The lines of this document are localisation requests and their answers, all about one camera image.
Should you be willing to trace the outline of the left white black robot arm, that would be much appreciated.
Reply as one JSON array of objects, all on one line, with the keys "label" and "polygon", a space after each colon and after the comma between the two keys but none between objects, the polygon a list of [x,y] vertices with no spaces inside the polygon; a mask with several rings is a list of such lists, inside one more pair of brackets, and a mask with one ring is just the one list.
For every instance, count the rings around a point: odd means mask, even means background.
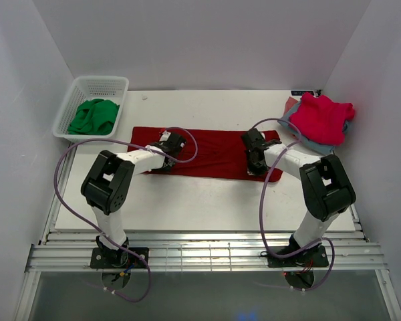
[{"label": "left white black robot arm", "polygon": [[185,144],[180,134],[164,131],[158,142],[142,148],[117,154],[103,150],[97,156],[81,187],[101,229],[95,261],[102,260],[106,268],[120,268],[136,260],[127,250],[120,211],[132,178],[150,171],[169,171]]}]

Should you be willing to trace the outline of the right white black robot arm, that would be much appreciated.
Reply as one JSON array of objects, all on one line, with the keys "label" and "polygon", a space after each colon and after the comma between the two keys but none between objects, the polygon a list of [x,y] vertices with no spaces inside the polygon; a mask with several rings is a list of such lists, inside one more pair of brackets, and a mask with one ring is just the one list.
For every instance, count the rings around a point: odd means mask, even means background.
[{"label": "right white black robot arm", "polygon": [[[356,200],[356,193],[340,159],[334,155],[316,156],[292,148],[294,143],[265,140],[256,128],[241,135],[247,158],[247,172],[263,177],[259,204],[259,225],[265,251],[263,256],[276,264],[305,265],[320,247],[331,223]],[[265,192],[274,170],[298,179],[307,209],[289,244],[278,252],[268,246],[263,223]]]}]

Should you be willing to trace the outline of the dark red t shirt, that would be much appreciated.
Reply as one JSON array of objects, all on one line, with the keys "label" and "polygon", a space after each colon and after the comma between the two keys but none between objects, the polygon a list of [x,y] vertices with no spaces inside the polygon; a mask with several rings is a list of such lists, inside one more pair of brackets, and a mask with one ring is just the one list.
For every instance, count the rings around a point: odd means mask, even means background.
[{"label": "dark red t shirt", "polygon": [[194,160],[184,164],[176,163],[170,171],[152,171],[153,174],[259,182],[265,180],[265,174],[258,177],[248,174],[241,131],[172,131],[186,139],[186,144],[177,158],[186,160],[193,156]]}]

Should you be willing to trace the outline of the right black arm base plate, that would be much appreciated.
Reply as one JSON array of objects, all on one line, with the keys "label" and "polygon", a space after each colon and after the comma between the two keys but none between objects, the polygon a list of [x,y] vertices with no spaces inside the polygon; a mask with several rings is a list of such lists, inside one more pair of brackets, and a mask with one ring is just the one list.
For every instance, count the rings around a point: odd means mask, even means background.
[{"label": "right black arm base plate", "polygon": [[292,257],[277,259],[266,251],[260,253],[267,259],[269,268],[326,268],[329,266],[327,253],[323,245],[317,245]]}]

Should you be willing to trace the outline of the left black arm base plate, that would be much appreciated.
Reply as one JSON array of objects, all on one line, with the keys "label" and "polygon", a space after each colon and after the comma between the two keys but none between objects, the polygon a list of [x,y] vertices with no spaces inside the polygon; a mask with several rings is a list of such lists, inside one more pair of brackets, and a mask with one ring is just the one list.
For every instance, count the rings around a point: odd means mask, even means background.
[{"label": "left black arm base plate", "polygon": [[145,268],[145,264],[135,255],[126,251],[111,250],[107,247],[100,249],[95,247],[92,251],[90,268],[91,269],[126,269],[126,268]]}]

